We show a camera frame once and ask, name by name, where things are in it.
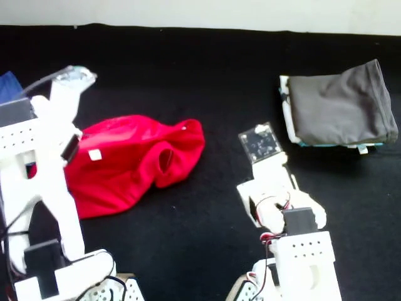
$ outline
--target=red cloth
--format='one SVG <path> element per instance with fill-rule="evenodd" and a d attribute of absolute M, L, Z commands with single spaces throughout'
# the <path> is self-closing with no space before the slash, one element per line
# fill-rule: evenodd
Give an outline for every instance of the red cloth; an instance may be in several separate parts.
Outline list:
<path fill-rule="evenodd" d="M 184 180 L 205 146 L 196 120 L 168 126 L 130 115 L 104 120 L 83 133 L 77 155 L 65 168 L 81 219 L 125 211 L 153 183 L 163 188 Z M 88 151 L 94 149 L 101 160 L 90 159 Z"/>

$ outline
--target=circuit board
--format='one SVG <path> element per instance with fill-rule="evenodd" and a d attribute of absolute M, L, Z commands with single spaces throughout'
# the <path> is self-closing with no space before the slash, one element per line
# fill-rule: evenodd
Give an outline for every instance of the circuit board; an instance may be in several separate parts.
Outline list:
<path fill-rule="evenodd" d="M 253 129 L 238 135 L 251 164 L 282 151 L 269 122 L 258 124 Z"/>

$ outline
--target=clothing label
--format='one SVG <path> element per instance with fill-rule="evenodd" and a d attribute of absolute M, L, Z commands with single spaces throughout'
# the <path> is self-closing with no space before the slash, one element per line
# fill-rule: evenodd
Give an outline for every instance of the clothing label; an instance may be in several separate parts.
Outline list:
<path fill-rule="evenodd" d="M 88 151 L 89 157 L 92 161 L 98 161 L 102 159 L 102 154 L 98 149 L 91 149 Z"/>

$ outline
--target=white tag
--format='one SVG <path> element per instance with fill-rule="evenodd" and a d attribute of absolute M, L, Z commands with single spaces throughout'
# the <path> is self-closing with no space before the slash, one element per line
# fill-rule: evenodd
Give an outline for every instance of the white tag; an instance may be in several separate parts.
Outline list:
<path fill-rule="evenodd" d="M 358 145 L 358 151 L 360 155 L 366 155 L 369 153 L 368 148 L 365 145 Z"/>
<path fill-rule="evenodd" d="M 102 159 L 102 154 L 98 149 L 92 149 L 88 151 L 89 157 L 92 161 L 98 161 Z"/>

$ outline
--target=gray fabric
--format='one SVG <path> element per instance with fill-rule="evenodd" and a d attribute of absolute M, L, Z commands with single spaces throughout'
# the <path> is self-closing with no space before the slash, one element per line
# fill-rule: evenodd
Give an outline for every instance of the gray fabric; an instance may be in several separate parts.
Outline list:
<path fill-rule="evenodd" d="M 377 60 L 339 75 L 289 77 L 295 134 L 308 145 L 395 142 L 398 128 Z"/>

